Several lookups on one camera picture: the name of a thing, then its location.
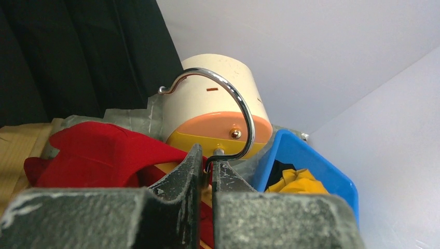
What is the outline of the red pleated skirt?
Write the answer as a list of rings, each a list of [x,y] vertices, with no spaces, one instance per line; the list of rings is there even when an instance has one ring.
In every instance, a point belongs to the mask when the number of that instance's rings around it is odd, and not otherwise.
[[[24,171],[32,188],[150,187],[188,155],[162,141],[109,123],[87,121],[49,138],[58,154],[30,157]],[[211,206],[200,202],[200,245],[214,247]]]

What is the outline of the small black skirt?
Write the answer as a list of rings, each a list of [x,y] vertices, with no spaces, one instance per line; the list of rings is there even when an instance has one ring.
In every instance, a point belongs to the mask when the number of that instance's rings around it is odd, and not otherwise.
[[[280,179],[282,178],[282,172],[284,170],[296,171],[296,168],[291,163],[283,163],[281,161],[275,160],[272,165],[272,169],[269,174],[265,190],[267,190],[270,186],[272,186],[280,181]]]

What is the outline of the yellow skirt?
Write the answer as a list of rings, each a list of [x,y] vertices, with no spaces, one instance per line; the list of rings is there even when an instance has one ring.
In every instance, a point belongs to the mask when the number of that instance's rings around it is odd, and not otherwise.
[[[307,169],[283,170],[280,179],[276,183],[270,185],[265,192],[329,195],[329,192],[326,190],[323,184],[316,180]]]

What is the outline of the orange hanger with red skirt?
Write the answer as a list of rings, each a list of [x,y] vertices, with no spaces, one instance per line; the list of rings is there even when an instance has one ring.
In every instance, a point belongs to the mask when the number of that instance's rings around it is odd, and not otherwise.
[[[219,166],[221,170],[226,172],[228,179],[236,179],[236,185],[241,187],[243,191],[254,191],[255,189],[251,187],[249,183],[247,183],[241,176],[239,176],[229,164],[230,161],[239,160],[246,156],[251,150],[255,141],[255,124],[248,105],[239,91],[228,80],[211,70],[198,67],[184,70],[179,76],[177,76],[170,87],[161,86],[158,90],[158,94],[172,94],[177,90],[179,84],[181,84],[189,76],[205,77],[217,83],[221,88],[225,89],[238,105],[247,128],[247,138],[243,148],[239,152],[227,155],[222,148],[218,148],[214,150],[213,155],[208,157],[207,162],[202,164],[201,189],[203,191],[207,190],[209,192],[209,197],[211,197],[212,190],[210,189],[210,182],[212,179],[216,179],[217,176],[217,173],[213,172],[213,170],[215,170],[216,166]]]

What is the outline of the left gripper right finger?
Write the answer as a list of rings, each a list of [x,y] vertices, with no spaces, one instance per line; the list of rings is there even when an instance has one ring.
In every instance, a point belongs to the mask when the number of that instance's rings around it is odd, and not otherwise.
[[[364,248],[353,211],[333,195],[255,191],[227,163],[213,163],[216,248]]]

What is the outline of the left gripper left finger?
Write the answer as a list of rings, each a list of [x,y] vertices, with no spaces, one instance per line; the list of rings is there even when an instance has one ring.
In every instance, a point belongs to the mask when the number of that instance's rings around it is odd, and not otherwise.
[[[198,248],[202,148],[150,187],[32,188],[1,218],[1,248]]]

